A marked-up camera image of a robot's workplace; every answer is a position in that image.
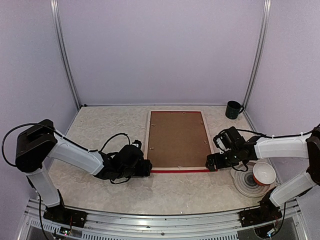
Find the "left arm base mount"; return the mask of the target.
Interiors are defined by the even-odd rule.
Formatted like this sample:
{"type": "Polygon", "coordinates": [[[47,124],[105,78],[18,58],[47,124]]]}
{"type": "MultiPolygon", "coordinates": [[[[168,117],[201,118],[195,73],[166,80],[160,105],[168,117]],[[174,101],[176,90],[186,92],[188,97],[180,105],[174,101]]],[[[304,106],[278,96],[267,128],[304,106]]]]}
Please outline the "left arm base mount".
{"type": "Polygon", "coordinates": [[[85,211],[69,208],[45,210],[43,217],[55,223],[68,225],[70,227],[84,228],[88,213],[85,211]]]}

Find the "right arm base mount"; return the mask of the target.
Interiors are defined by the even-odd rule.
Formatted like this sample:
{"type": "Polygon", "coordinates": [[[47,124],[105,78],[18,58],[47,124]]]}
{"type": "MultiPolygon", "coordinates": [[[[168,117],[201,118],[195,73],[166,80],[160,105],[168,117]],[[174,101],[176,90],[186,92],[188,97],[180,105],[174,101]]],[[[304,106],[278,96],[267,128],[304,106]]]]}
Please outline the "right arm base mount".
{"type": "Polygon", "coordinates": [[[279,209],[273,212],[263,212],[260,208],[246,209],[240,211],[238,215],[243,228],[275,221],[283,217],[279,209]]]}

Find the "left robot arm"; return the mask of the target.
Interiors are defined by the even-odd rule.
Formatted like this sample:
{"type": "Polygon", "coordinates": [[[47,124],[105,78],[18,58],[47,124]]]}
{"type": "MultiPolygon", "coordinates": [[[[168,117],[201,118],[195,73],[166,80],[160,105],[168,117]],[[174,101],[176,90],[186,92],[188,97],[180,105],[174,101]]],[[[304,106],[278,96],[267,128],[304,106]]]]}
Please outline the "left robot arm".
{"type": "Polygon", "coordinates": [[[88,149],[68,139],[55,129],[49,119],[16,126],[3,139],[6,140],[20,128],[25,130],[17,137],[15,162],[9,162],[5,155],[3,159],[9,166],[25,174],[45,204],[46,211],[61,223],[70,218],[70,211],[43,166],[45,159],[70,164],[98,179],[108,180],[113,185],[117,179],[126,183],[132,177],[149,177],[153,168],[151,161],[144,158],[139,140],[129,142],[119,151],[104,153],[101,149],[88,149]]]}

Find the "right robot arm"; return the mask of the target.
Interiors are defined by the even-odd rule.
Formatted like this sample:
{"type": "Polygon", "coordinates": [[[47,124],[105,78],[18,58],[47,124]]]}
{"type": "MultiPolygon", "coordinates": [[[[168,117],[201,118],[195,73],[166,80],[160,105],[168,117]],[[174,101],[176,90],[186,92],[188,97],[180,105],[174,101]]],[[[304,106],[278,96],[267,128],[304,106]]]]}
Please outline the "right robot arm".
{"type": "Polygon", "coordinates": [[[249,140],[240,134],[241,129],[230,127],[223,129],[213,138],[219,153],[206,157],[205,166],[209,171],[235,168],[240,163],[244,166],[249,161],[269,158],[307,159],[306,171],[291,180],[269,190],[259,202],[259,207],[243,210],[239,213],[243,227],[265,223],[284,216],[280,211],[287,201],[300,197],[320,183],[320,127],[309,132],[294,135],[267,136],[254,133],[249,140]]]}

